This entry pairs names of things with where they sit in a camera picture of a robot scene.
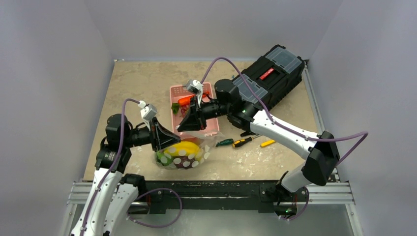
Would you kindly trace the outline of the green bell pepper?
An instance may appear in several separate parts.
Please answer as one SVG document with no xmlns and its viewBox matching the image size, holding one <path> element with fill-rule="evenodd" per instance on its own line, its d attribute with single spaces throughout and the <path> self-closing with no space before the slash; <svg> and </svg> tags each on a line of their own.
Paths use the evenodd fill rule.
<svg viewBox="0 0 417 236">
<path fill-rule="evenodd" d="M 155 161 L 161 166 L 167 167 L 172 164 L 173 159 L 170 154 L 158 151 L 155 153 Z"/>
</svg>

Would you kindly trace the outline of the yellow banana bunch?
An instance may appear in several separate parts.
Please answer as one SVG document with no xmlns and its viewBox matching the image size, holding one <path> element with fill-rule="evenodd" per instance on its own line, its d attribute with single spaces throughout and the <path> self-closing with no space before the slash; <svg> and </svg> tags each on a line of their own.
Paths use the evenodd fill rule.
<svg viewBox="0 0 417 236">
<path fill-rule="evenodd" d="M 180 143 L 168 147 L 163 152 L 170 154 L 172 157 L 191 156 L 190 159 L 198 161 L 201 160 L 203 155 L 200 147 L 190 141 L 181 141 Z"/>
</svg>

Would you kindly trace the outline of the clear zip top bag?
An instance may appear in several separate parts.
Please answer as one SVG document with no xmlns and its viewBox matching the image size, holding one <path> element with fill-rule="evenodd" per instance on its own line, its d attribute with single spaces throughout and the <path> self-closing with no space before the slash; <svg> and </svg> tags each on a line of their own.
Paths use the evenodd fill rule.
<svg viewBox="0 0 417 236">
<path fill-rule="evenodd" d="M 181 141 L 154 154 L 154 163 L 168 170 L 187 170 L 201 166 L 212 156 L 224 138 L 221 132 L 182 132 Z"/>
</svg>

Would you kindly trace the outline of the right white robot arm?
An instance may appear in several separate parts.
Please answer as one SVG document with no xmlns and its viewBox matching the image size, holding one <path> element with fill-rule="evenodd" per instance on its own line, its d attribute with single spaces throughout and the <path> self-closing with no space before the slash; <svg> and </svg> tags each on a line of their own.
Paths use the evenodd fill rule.
<svg viewBox="0 0 417 236">
<path fill-rule="evenodd" d="M 280 199 L 290 199 L 309 184 L 327 184 L 340 158 L 335 142 L 325 141 L 333 138 L 331 133 L 309 132 L 268 114 L 261 102 L 245 101 L 238 86 L 229 79 L 215 83 L 216 98 L 209 102 L 202 102 L 203 86 L 199 81 L 189 80 L 185 89 L 194 95 L 187 114 L 176 127 L 178 132 L 204 130 L 209 119 L 227 116 L 233 126 L 268 137 L 305 160 L 278 181 L 276 193 Z"/>
</svg>

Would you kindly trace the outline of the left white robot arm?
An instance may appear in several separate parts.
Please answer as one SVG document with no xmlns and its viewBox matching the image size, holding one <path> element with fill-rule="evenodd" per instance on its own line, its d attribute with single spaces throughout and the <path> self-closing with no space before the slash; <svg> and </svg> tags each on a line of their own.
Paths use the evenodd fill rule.
<svg viewBox="0 0 417 236">
<path fill-rule="evenodd" d="M 134 201 L 147 194 L 145 178 L 125 174 L 132 155 L 131 148 L 150 144 L 154 151 L 180 142 L 180 137 L 161 126 L 157 118 L 150 125 L 133 125 L 122 114 L 107 119 L 106 137 L 100 143 L 96 156 L 94 179 L 85 207 L 72 236 L 110 236 L 127 217 Z"/>
</svg>

